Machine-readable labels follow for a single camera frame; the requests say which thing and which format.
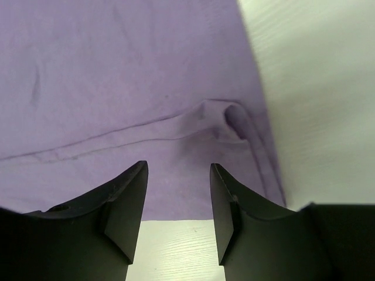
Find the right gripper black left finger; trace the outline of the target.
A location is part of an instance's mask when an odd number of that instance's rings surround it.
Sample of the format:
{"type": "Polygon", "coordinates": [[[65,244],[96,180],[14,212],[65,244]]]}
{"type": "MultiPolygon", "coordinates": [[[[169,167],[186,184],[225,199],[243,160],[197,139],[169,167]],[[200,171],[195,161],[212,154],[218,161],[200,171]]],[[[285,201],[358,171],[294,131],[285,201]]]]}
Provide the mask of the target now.
{"type": "Polygon", "coordinates": [[[125,280],[148,183],[140,161],[48,211],[1,210],[2,280],[125,280]]]}

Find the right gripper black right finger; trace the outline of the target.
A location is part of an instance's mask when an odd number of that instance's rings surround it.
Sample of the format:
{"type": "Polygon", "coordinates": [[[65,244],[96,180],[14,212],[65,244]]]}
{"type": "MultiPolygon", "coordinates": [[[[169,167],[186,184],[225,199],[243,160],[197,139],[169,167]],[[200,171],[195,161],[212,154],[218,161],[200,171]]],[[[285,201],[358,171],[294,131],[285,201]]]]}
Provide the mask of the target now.
{"type": "Polygon", "coordinates": [[[219,264],[227,280],[373,280],[374,205],[281,207],[210,167],[219,264]]]}

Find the purple t shirt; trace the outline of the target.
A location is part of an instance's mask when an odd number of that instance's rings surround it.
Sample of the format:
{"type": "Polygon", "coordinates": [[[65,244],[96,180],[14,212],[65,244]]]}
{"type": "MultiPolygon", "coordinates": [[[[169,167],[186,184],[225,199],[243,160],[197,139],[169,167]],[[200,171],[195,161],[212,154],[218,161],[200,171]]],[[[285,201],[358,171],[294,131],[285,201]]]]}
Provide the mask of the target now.
{"type": "Polygon", "coordinates": [[[285,204],[236,1],[2,1],[1,206],[28,213],[146,160],[145,220],[212,217],[219,163],[285,204]]]}

